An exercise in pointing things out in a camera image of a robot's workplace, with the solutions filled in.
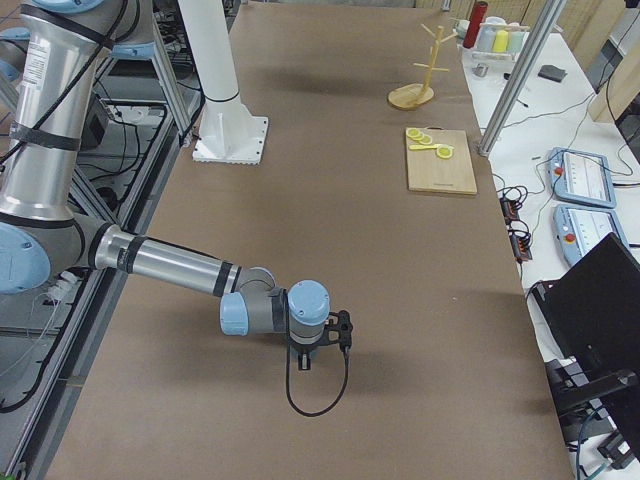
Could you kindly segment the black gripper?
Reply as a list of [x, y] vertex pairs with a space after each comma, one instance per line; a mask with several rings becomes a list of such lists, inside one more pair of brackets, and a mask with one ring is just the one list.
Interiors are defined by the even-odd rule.
[[325, 346], [326, 340], [325, 331], [312, 334], [310, 337], [303, 337], [290, 330], [287, 333], [287, 359], [295, 359], [300, 371], [309, 371], [311, 369], [312, 353], [320, 346]]

